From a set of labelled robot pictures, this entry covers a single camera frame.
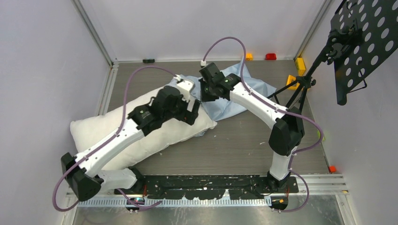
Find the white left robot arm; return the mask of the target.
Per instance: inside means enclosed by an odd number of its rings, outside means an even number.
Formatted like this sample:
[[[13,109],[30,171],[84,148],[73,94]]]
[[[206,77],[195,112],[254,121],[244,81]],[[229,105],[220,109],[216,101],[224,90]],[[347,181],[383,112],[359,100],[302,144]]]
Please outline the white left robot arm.
[[[199,114],[200,102],[191,95],[195,84],[180,80],[175,86],[164,86],[155,97],[130,113],[122,112],[120,126],[101,141],[75,156],[61,157],[64,179],[80,202],[101,191],[124,188],[139,194],[144,182],[130,169],[104,171],[102,168],[131,144],[161,128],[170,119],[193,125]]]

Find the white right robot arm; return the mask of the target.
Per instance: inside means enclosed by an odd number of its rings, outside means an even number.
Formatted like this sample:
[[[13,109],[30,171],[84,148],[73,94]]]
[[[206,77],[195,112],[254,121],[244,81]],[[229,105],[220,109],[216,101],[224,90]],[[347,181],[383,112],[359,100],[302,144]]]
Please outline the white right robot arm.
[[[271,130],[268,144],[273,151],[272,164],[265,183],[271,192],[281,192],[291,175],[291,161],[304,136],[304,125],[297,108],[288,109],[252,89],[234,73],[224,75],[214,63],[200,63],[201,101],[210,102],[219,98],[239,104],[257,116]]]

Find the light blue pillowcase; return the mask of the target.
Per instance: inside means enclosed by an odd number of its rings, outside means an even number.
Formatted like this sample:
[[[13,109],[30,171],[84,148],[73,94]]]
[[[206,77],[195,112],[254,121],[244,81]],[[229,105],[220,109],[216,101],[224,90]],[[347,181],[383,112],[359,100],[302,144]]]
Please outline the light blue pillowcase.
[[[211,102],[200,100],[201,77],[177,75],[170,84],[175,86],[180,80],[189,80],[195,84],[191,91],[199,102],[200,106],[213,121],[220,121],[230,118],[244,111],[250,111],[261,119],[270,129],[284,116],[285,107],[280,106],[267,98],[267,92],[258,92],[257,88],[267,88],[267,85],[257,79],[253,79],[247,72],[244,65],[239,64],[243,71],[237,71],[237,66],[233,65],[227,69],[220,70],[230,81],[232,90],[230,100],[217,99]]]

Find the white pillow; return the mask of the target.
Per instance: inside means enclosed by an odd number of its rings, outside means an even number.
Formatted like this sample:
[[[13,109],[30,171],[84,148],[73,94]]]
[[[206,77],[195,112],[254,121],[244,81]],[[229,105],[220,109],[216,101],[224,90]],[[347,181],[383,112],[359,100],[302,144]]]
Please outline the white pillow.
[[[78,153],[64,155],[61,164],[66,173],[93,177],[135,165],[215,126],[188,91],[166,85],[105,115],[71,122]]]

